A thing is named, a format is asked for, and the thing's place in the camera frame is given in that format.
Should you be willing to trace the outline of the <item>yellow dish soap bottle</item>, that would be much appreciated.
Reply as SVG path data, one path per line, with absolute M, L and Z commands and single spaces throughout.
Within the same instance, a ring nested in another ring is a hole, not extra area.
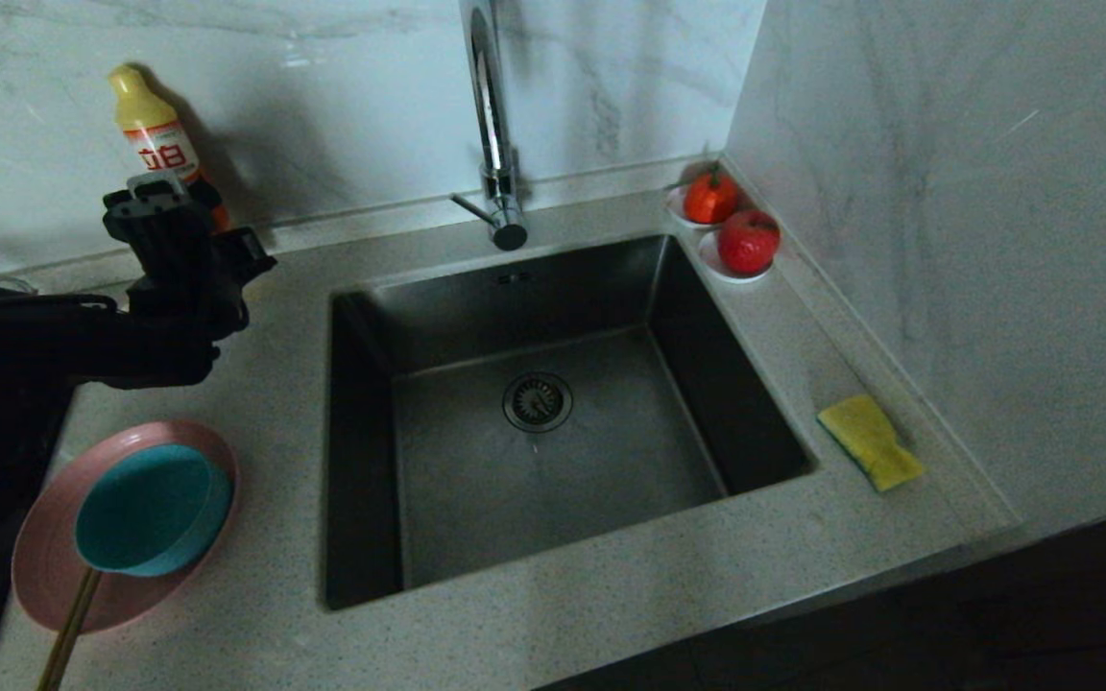
M 231 219 L 223 197 L 211 182 L 177 111 L 154 93 L 136 67 L 122 64 L 109 71 L 107 80 L 115 96 L 114 122 L 144 169 L 179 176 L 194 200 L 210 211 L 215 231 L 227 232 Z

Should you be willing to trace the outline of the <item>chrome faucet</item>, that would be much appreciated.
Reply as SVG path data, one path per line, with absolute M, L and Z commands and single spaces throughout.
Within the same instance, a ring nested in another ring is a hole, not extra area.
M 480 184 L 486 206 L 480 208 L 461 193 L 449 193 L 448 199 L 489 227 L 489 237 L 497 249 L 513 252 L 526 245 L 528 231 L 519 199 L 517 151 L 511 145 L 504 107 L 494 0 L 458 0 L 458 9 L 465 25 L 469 77 L 483 151 Z

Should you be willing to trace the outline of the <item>stainless steel sink basin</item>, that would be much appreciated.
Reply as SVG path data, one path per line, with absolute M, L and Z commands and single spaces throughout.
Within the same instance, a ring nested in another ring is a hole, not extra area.
M 807 475 L 811 459 L 672 235 L 328 303 L 322 599 L 359 607 Z M 562 427 L 503 413 L 526 371 Z

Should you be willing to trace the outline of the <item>yellow sponge green backing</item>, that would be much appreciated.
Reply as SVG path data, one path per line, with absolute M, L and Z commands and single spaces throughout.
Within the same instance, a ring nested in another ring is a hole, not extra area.
M 925 467 L 904 449 L 893 421 L 868 394 L 830 404 L 817 423 L 847 452 L 876 491 L 887 491 L 922 477 Z

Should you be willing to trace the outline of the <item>teal bowl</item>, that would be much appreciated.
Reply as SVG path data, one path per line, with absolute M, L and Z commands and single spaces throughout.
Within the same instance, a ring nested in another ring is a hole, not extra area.
M 88 490 L 76 515 L 76 551 L 100 572 L 168 576 L 210 549 L 233 494 L 231 477 L 194 446 L 133 452 Z

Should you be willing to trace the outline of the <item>pink plate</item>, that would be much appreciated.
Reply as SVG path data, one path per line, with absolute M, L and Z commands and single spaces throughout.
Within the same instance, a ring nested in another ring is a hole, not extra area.
M 122 430 L 58 469 L 19 528 L 12 554 L 14 599 L 27 616 L 44 629 L 58 632 L 79 594 L 86 564 L 79 555 L 75 530 L 79 507 L 88 490 L 111 467 L 149 447 L 182 443 L 204 452 L 225 470 L 240 495 L 240 465 L 232 446 L 215 430 L 198 421 L 161 420 Z M 95 599 L 88 605 L 83 634 L 118 629 L 139 620 L 196 577 L 204 561 L 152 578 L 107 573 L 98 582 Z

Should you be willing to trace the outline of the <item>round metal drain strainer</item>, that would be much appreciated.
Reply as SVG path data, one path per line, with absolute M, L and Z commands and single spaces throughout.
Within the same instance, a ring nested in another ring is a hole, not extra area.
M 574 406 L 571 389 L 550 371 L 526 371 L 508 385 L 503 413 L 518 430 L 543 435 L 562 427 Z

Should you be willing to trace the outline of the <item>wooden stick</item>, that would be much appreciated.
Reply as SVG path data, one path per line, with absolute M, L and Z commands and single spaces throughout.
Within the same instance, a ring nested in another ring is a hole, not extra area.
M 79 643 L 79 637 L 83 632 L 88 609 L 92 607 L 93 600 L 95 600 L 101 578 L 101 570 L 93 567 L 84 570 L 74 603 L 67 613 L 64 627 L 58 634 L 56 642 L 50 649 L 45 668 L 39 682 L 36 682 L 35 691 L 60 691 L 70 657 L 73 656 L 75 646 Z

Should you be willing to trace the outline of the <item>small white saucer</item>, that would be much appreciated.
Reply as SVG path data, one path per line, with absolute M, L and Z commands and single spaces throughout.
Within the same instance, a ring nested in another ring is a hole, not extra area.
M 716 231 L 705 233 L 705 235 L 699 239 L 697 244 L 697 254 L 705 263 L 705 266 L 707 266 L 707 270 L 710 271 L 714 278 L 733 285 L 757 283 L 757 281 L 765 278 L 768 273 L 771 273 L 774 268 L 774 262 L 771 262 L 757 273 L 737 273 L 733 270 L 730 270 L 730 268 L 726 266 L 723 258 L 721 258 L 719 252 L 718 232 Z
M 671 214 L 672 220 L 680 226 L 689 228 L 693 231 L 706 231 L 718 227 L 718 224 L 702 224 L 693 222 L 685 214 L 685 201 L 687 201 L 687 193 L 689 191 L 690 184 L 676 185 L 671 189 L 668 189 L 666 196 L 664 196 L 664 210 L 668 214 Z

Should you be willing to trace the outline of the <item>orange-red tomato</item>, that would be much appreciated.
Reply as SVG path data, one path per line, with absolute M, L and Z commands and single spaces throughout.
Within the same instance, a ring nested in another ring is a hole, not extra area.
M 714 163 L 688 186 L 682 211 L 695 224 L 718 226 L 734 214 L 739 205 L 740 185 L 720 163 Z

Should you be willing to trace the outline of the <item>red apple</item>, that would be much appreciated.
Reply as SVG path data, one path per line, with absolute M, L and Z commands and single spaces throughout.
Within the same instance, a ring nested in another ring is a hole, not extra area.
M 755 208 L 745 209 L 726 219 L 716 242 L 726 270 L 737 275 L 759 275 L 774 263 L 781 229 L 772 214 Z

